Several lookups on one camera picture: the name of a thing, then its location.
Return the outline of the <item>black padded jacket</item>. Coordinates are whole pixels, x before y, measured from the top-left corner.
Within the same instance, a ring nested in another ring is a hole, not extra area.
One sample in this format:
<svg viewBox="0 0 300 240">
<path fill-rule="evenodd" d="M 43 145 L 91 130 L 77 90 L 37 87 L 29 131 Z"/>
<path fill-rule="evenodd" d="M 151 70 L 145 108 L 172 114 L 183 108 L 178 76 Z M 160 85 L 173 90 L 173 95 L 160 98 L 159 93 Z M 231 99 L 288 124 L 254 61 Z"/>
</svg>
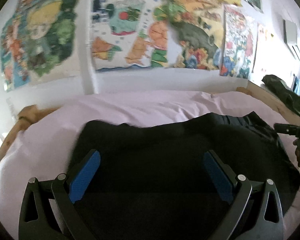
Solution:
<svg viewBox="0 0 300 240">
<path fill-rule="evenodd" d="M 101 162 L 74 207 L 96 239 L 208 239 L 230 206 L 206 170 L 209 150 L 235 174 L 273 180 L 283 212 L 300 187 L 279 136 L 256 113 L 208 113 L 148 128 L 92 120 L 70 167 L 91 150 Z"/>
</svg>

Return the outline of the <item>dark green garment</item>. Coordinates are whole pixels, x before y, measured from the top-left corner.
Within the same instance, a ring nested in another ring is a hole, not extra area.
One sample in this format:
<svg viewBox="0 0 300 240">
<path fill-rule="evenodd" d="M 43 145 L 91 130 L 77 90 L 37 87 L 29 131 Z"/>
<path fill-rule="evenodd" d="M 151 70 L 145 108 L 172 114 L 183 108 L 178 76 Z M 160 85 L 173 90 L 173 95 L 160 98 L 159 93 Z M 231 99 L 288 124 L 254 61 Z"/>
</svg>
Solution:
<svg viewBox="0 0 300 240">
<path fill-rule="evenodd" d="M 288 109 L 300 116 L 300 96 L 295 94 L 287 86 L 285 81 L 276 75 L 265 75 L 262 82 L 285 104 Z"/>
</svg>

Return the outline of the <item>blue hanging cloth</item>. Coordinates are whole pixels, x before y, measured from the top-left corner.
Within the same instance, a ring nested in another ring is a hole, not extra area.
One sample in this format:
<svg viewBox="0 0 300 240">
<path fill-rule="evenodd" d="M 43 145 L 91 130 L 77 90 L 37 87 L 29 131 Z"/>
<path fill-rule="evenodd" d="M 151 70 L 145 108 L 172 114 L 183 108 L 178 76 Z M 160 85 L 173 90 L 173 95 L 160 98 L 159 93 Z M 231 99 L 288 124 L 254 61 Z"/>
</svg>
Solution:
<svg viewBox="0 0 300 240">
<path fill-rule="evenodd" d="M 292 84 L 292 91 L 300 96 L 300 78 L 294 75 L 293 84 Z"/>
</svg>

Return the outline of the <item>pink duvet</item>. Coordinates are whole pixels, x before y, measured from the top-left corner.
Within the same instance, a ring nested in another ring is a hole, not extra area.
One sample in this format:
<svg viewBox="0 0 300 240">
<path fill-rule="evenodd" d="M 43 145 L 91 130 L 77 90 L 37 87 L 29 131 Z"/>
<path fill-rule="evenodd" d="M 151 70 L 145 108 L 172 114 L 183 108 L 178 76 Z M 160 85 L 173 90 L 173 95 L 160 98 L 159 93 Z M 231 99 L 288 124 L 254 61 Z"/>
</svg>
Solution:
<svg viewBox="0 0 300 240">
<path fill-rule="evenodd" d="M 0 161 L 0 222 L 18 238 L 19 213 L 29 178 L 53 179 L 64 172 L 75 140 L 86 122 L 152 127 L 182 122 L 207 113 L 245 116 L 255 112 L 267 124 L 283 117 L 262 101 L 240 92 L 152 91 L 95 94 L 74 100 L 26 131 Z"/>
</svg>

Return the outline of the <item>white air conditioner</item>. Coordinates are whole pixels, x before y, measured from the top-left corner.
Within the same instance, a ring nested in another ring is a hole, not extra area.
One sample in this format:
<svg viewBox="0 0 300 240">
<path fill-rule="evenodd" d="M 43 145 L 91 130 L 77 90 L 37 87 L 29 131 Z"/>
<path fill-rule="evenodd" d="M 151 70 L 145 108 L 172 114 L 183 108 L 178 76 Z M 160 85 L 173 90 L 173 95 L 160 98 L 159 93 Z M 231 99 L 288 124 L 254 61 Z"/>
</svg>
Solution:
<svg viewBox="0 0 300 240">
<path fill-rule="evenodd" d="M 283 20 L 284 42 L 296 61 L 300 62 L 300 31 L 298 26 L 289 20 Z"/>
</svg>

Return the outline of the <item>2024 dragon painting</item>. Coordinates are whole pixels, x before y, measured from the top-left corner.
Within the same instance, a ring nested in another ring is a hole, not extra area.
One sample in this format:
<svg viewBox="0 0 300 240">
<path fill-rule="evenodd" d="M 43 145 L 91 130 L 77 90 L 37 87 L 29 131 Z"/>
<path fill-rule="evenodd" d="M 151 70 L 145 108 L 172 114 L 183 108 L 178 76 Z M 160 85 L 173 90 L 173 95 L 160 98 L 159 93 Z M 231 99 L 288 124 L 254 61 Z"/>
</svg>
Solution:
<svg viewBox="0 0 300 240">
<path fill-rule="evenodd" d="M 258 23 L 234 5 L 224 7 L 225 40 L 220 75 L 248 79 L 254 67 Z"/>
</svg>

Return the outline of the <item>autumn landscape painting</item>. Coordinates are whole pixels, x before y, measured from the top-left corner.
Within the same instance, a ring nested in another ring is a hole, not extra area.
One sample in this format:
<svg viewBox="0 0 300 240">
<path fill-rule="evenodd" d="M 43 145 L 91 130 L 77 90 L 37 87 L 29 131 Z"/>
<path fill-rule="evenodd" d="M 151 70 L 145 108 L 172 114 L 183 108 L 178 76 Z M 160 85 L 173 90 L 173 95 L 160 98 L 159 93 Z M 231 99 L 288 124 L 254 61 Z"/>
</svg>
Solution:
<svg viewBox="0 0 300 240">
<path fill-rule="evenodd" d="M 165 12 L 182 48 L 174 68 L 218 70 L 224 39 L 224 2 L 168 0 Z"/>
</svg>

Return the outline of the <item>red-hair girl painting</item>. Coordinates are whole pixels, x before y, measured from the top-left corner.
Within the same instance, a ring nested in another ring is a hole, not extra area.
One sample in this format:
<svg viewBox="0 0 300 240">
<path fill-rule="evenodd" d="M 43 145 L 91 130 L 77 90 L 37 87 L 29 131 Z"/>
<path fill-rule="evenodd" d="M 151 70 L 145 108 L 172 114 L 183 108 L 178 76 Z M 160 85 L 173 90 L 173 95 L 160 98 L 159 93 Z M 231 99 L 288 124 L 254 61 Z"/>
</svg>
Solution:
<svg viewBox="0 0 300 240">
<path fill-rule="evenodd" d="M 6 22 L 0 34 L 1 74 L 6 92 L 13 91 L 31 81 L 27 67 L 24 27 L 24 15 L 16 13 Z"/>
</svg>

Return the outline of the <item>blond boy painting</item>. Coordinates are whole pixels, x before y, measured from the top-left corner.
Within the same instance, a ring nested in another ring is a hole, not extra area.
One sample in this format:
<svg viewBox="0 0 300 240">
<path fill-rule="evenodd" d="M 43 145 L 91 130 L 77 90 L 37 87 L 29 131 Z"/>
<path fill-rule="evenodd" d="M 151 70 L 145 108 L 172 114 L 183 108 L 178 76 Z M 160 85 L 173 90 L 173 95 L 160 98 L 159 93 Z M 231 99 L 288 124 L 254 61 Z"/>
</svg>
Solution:
<svg viewBox="0 0 300 240">
<path fill-rule="evenodd" d="M 79 0 L 41 0 L 15 16 L 19 66 L 30 84 L 80 74 L 76 49 Z"/>
</svg>

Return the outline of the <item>orange fruit drink painting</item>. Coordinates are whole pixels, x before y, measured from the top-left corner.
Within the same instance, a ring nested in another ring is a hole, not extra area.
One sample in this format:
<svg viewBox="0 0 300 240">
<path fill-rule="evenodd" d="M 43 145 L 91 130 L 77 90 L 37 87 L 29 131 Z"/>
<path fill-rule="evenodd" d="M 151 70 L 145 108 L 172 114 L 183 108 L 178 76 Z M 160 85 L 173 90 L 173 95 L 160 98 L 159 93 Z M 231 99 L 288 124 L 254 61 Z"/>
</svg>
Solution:
<svg viewBox="0 0 300 240">
<path fill-rule="evenodd" d="M 96 71 L 167 67 L 162 0 L 92 0 L 91 58 Z"/>
</svg>

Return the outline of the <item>wooden bed frame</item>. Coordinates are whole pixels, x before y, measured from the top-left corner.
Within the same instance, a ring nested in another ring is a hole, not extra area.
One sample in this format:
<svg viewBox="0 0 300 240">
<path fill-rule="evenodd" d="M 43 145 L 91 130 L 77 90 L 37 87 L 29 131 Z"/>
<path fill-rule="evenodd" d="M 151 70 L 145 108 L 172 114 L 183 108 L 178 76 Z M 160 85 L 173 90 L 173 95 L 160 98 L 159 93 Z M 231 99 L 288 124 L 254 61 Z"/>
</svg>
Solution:
<svg viewBox="0 0 300 240">
<path fill-rule="evenodd" d="M 60 109 L 60 107 L 50 107 L 45 109 L 39 109 L 37 105 L 30 105 L 24 107 L 17 115 L 17 122 L 8 132 L 6 138 L 3 140 L 0 146 L 0 162 L 6 155 L 12 143 L 15 141 L 19 132 L 26 131 L 30 126 L 36 124 L 47 115 Z"/>
</svg>

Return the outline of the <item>white wall pipe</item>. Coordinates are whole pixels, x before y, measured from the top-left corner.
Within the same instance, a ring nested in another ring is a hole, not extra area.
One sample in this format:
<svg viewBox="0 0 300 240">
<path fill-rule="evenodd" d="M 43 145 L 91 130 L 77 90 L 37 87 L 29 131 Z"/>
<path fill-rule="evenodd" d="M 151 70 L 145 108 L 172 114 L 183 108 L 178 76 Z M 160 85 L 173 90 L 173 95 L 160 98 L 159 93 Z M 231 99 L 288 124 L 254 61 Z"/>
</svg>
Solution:
<svg viewBox="0 0 300 240">
<path fill-rule="evenodd" d="M 79 12 L 81 15 L 79 18 L 78 42 L 82 87 L 85 95 L 98 93 L 97 77 L 91 58 L 90 9 L 91 0 L 80 0 Z"/>
</svg>

